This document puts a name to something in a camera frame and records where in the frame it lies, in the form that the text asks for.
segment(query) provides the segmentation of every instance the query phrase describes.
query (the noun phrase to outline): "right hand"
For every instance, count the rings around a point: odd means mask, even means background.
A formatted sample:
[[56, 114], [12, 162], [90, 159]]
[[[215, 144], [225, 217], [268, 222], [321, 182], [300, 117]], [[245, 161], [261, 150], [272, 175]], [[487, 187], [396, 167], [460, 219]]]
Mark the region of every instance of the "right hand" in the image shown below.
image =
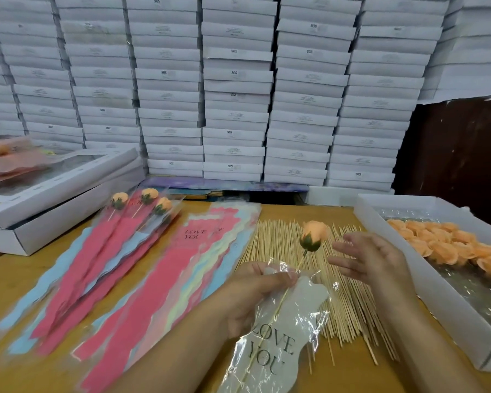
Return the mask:
[[351, 258], [330, 257], [346, 276], [371, 287], [380, 317], [395, 324], [419, 314], [418, 300], [404, 254], [373, 233], [348, 233], [333, 248]]

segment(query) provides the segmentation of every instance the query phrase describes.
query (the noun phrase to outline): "clear plastic sleeve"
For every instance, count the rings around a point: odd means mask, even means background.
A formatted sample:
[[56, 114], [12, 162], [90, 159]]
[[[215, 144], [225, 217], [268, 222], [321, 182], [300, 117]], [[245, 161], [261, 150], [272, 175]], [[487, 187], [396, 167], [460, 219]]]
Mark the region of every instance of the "clear plastic sleeve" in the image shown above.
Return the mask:
[[274, 259], [264, 273], [285, 271], [296, 272], [297, 283], [259, 304], [253, 329], [237, 341], [218, 393], [286, 393], [296, 381], [304, 346], [318, 348], [329, 317], [320, 309], [330, 300], [329, 291], [313, 282], [319, 272], [295, 271]]

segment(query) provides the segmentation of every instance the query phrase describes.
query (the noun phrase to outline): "table surface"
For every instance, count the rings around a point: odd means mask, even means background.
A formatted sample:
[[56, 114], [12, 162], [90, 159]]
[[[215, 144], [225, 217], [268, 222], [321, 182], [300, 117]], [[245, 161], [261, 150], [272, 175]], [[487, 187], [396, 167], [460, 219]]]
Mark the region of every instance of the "table surface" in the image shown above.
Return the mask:
[[[168, 243], [175, 227], [185, 220], [188, 213], [204, 212], [209, 205], [203, 202], [185, 202], [181, 217], [160, 241], [151, 248], [148, 254], [117, 284], [107, 297], [97, 304], [92, 313], [66, 337], [65, 341], [50, 356], [42, 358], [29, 353], [25, 356], [10, 357], [5, 354], [9, 344], [34, 316], [32, 312], [6, 336], [2, 337], [0, 340], [0, 393], [72, 392], [91, 366], [91, 364], [80, 364], [69, 355], [70, 351], [86, 336], [88, 326], [93, 320], [109, 311], [118, 299], [129, 292], [145, 276]], [[260, 218], [264, 220], [296, 220], [297, 222], [314, 219], [329, 224], [360, 225], [351, 208], [340, 207], [263, 205]], [[20, 297], [35, 285], [40, 275], [53, 266], [56, 258], [69, 247], [87, 225], [89, 222], [79, 225], [30, 257], [0, 256], [0, 319]], [[431, 316], [429, 317], [432, 325], [451, 342], [438, 322]], [[331, 343], [336, 365], [333, 366], [331, 362], [327, 343], [322, 341], [316, 354], [316, 361], [313, 363], [313, 374], [310, 375], [309, 373], [307, 361], [301, 363], [294, 392], [399, 393], [416, 391], [408, 371], [402, 364], [393, 362], [387, 355], [385, 348], [374, 348], [379, 363], [378, 366], [375, 366], [361, 338], [352, 344], [344, 345], [342, 348], [338, 341]], [[223, 371], [229, 364], [231, 350], [232, 343], [229, 343], [216, 359], [199, 387], [198, 393], [216, 391]], [[465, 359], [470, 372], [476, 373], [487, 391], [491, 392], [491, 374], [473, 370], [465, 355], [459, 349], [457, 350]]]

